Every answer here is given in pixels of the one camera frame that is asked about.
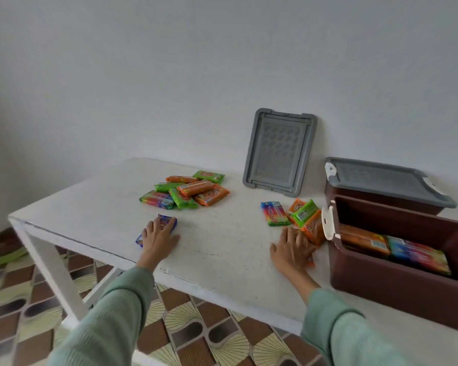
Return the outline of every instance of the green sleeve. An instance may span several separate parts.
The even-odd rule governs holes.
[[[131,365],[153,287],[154,278],[148,270],[135,267],[122,273],[64,343],[51,353],[48,365]]]
[[[327,289],[309,296],[301,336],[332,366],[416,364],[374,332],[363,314]]]

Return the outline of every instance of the tiled floor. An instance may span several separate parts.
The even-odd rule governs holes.
[[[85,296],[111,267],[58,252]],[[0,266],[0,365],[45,365],[65,339],[62,308],[30,257]],[[173,366],[308,366],[324,360],[299,337],[160,284],[138,349]]]

